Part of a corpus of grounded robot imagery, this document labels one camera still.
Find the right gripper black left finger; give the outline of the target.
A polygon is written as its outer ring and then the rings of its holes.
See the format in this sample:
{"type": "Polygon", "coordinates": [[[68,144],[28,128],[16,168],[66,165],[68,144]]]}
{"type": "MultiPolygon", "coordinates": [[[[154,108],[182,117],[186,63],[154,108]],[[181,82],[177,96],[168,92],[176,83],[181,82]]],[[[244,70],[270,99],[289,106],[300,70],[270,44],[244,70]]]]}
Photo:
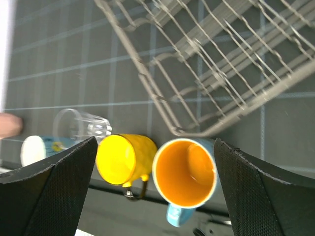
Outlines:
{"type": "Polygon", "coordinates": [[[95,137],[0,176],[2,236],[73,236],[95,158],[95,137]]]}

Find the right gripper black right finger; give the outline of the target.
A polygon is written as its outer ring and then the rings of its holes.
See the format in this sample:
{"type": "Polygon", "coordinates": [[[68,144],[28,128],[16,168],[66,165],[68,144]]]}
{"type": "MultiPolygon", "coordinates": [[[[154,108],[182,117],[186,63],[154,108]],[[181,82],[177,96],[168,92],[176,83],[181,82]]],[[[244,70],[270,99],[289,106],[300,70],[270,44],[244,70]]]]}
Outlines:
{"type": "Polygon", "coordinates": [[[315,180],[251,156],[221,139],[214,158],[236,236],[313,236],[315,180]]]}

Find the blue floral mug white inside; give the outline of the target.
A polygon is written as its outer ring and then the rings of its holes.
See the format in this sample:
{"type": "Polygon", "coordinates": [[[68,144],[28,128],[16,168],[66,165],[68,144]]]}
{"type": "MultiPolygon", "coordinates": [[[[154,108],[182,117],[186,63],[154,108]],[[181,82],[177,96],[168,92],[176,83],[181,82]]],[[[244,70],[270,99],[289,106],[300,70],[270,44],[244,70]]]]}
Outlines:
{"type": "Polygon", "coordinates": [[[70,138],[32,135],[27,137],[21,146],[20,160],[27,166],[53,156],[75,145],[70,138]]]}

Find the pink faceted mug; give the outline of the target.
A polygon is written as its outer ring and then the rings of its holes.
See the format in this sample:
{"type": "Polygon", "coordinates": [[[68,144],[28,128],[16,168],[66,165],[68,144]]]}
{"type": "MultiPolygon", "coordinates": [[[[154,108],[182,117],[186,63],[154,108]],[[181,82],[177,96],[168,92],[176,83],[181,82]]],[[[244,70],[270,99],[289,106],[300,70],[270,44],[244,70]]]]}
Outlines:
{"type": "Polygon", "coordinates": [[[23,119],[13,114],[0,114],[0,138],[9,138],[19,135],[23,131],[23,119]]]}

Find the blue mug orange inside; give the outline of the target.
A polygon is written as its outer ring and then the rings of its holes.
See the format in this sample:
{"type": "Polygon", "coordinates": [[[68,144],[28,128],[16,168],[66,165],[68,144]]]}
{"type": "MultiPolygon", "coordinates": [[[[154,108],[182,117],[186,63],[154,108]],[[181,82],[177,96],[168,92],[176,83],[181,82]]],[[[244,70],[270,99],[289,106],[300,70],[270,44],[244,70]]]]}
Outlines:
{"type": "Polygon", "coordinates": [[[168,202],[166,219],[172,226],[185,224],[213,196],[219,183],[214,157],[212,139],[177,138],[158,149],[152,177],[168,202]]]}

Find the yellow mug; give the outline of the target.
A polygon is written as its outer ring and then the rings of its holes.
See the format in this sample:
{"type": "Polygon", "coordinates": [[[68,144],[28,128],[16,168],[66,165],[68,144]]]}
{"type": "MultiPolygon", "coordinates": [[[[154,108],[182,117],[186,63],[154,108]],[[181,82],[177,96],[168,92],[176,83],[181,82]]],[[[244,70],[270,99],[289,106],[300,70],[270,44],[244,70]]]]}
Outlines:
{"type": "Polygon", "coordinates": [[[146,193],[157,150],[147,136],[113,134],[98,145],[95,164],[106,182],[122,186],[127,199],[138,201],[146,193]]]}

